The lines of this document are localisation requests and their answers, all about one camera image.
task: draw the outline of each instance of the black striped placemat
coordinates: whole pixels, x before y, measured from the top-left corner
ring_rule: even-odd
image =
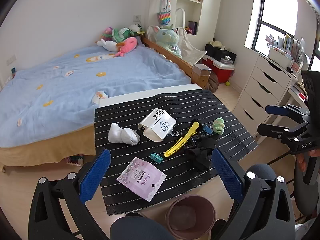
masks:
[[[151,202],[135,195],[116,180],[134,157],[151,161],[151,153],[163,156],[163,153],[180,138],[167,136],[162,142],[152,142],[141,136],[144,128],[138,129],[137,125],[155,108],[166,110],[177,121],[174,131],[180,132],[187,131],[193,119],[205,125],[218,117],[223,118],[226,128],[222,136],[216,135],[218,145],[234,161],[239,161],[257,146],[237,118],[208,90],[159,94],[151,98],[98,108],[95,110],[94,119],[96,151],[105,147],[111,152],[111,164],[100,184],[108,215],[132,212],[167,201],[217,175],[213,167],[208,171],[197,171],[184,154],[177,153],[165,158],[157,166],[167,177]],[[140,142],[134,146],[109,143],[108,132],[113,122],[122,128],[136,130],[141,136]]]

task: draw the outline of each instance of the wooden bed frame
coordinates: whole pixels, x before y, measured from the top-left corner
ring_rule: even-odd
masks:
[[[161,46],[155,44],[154,42],[148,40],[146,37],[141,37],[143,44],[149,48],[154,49],[156,52],[163,55],[166,59],[172,61],[173,63],[177,64],[181,70],[183,70],[186,75],[191,78],[191,82],[197,84],[202,89],[205,88],[207,85],[209,76],[199,76],[197,73],[193,71],[193,67],[182,60],[181,58],[175,56],[168,50],[162,48]]]

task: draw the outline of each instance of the window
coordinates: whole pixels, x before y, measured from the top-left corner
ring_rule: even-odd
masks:
[[[320,23],[317,20],[317,36],[309,69],[320,71]]]
[[[294,37],[298,16],[298,0],[261,0],[259,19],[252,49],[269,54],[266,36],[270,34],[277,40],[288,33]]]

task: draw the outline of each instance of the black strap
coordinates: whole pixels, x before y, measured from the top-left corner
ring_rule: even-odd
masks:
[[[211,160],[208,160],[208,156],[212,155],[212,151],[215,149],[216,145],[217,141],[215,139],[205,138],[197,143],[196,148],[185,149],[184,153],[198,170],[208,170],[211,164]]]

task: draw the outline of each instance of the light blue plush toy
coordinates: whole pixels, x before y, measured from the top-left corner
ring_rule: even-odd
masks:
[[[179,58],[181,57],[181,50],[178,47],[179,35],[172,30],[172,25],[169,29],[160,29],[158,26],[154,28],[156,32],[156,44],[170,51]]]

